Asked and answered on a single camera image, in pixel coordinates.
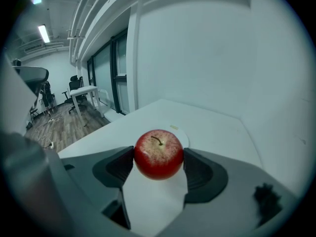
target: apple stem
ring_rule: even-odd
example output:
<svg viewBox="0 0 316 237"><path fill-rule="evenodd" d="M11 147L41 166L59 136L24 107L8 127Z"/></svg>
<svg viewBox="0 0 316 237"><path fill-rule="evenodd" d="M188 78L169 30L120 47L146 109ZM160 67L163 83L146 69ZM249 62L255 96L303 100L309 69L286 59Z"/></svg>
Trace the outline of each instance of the apple stem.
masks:
<svg viewBox="0 0 316 237"><path fill-rule="evenodd" d="M154 136L151 136L151 137L159 141L159 146L163 145L163 143L161 143L161 141L157 137L154 137Z"/></svg>

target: air vent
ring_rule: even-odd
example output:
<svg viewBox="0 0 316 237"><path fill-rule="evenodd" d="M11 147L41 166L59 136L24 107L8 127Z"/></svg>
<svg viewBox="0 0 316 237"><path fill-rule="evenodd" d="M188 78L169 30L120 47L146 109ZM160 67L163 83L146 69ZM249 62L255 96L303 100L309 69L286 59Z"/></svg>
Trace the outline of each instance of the air vent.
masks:
<svg viewBox="0 0 316 237"><path fill-rule="evenodd" d="M43 43L40 43L40 44L37 44L37 45L32 45L30 47L25 48L24 52L30 53L30 52L32 52L32 51L34 51L36 49L42 48L42 47L44 47Z"/></svg>

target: office chair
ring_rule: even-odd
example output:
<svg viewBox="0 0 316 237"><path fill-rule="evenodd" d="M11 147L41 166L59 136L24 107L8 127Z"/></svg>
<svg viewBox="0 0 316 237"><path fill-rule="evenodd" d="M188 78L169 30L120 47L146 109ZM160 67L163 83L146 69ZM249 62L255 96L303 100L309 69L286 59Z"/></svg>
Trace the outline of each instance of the office chair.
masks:
<svg viewBox="0 0 316 237"><path fill-rule="evenodd" d="M80 77L79 79L78 79L77 76L71 77L71 78L70 78L70 82L69 82L69 89L70 89L70 91L72 91L72 90L74 90L74 89L79 89L80 87L82 87L81 83L82 83L82 77ZM66 91L63 92L63 93L65 94L65 96L66 96L66 98L67 98L67 99L65 100L65 103L67 103L67 104L74 103L72 97L70 97L70 98L67 97ZM82 106L82 102L84 101L84 99L85 99L85 96L84 96L84 95L76 96L76 100L77 100L77 102L78 102L78 106L79 106L79 107ZM75 105L73 105L73 106L71 107L71 109L68 111L68 113L70 114L70 112L71 112L73 109L75 109L75 108L76 108Z"/></svg>

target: window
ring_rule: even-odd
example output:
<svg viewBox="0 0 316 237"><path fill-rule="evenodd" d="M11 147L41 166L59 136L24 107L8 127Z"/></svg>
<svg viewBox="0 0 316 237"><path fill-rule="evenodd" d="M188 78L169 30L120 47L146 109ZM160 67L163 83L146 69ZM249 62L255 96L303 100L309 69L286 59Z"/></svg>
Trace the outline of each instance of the window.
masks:
<svg viewBox="0 0 316 237"><path fill-rule="evenodd" d="M88 60L89 84L98 87L100 102L117 113L129 113L126 80L127 29L111 38Z"/></svg>

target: desk leg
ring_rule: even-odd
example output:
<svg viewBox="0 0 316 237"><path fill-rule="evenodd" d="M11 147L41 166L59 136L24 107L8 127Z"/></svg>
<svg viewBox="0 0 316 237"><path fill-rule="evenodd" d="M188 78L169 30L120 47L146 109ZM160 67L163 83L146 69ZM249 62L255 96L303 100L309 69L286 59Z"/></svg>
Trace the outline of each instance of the desk leg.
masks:
<svg viewBox="0 0 316 237"><path fill-rule="evenodd" d="M95 97L97 99L97 103L98 103L98 107L99 107L99 113L101 114L101 117L104 118L103 112L101 111L101 105L100 105L100 101L99 101L99 92L98 90L95 90Z"/></svg>
<svg viewBox="0 0 316 237"><path fill-rule="evenodd" d="M75 104L75 107L76 107L76 111L77 111L77 113L78 113L78 115L79 115L79 119L80 119L82 125L85 126L85 124L84 124L84 122L83 122L83 118L82 118L81 113L80 113L80 110L79 110L79 107L78 107L78 103L77 103L76 97L75 97L75 96L72 96L72 98L73 98L73 101L74 101L74 104Z"/></svg>
<svg viewBox="0 0 316 237"><path fill-rule="evenodd" d="M93 101L92 91L90 91L90 98L91 98L93 109L95 110L96 108L95 108L94 101Z"/></svg>

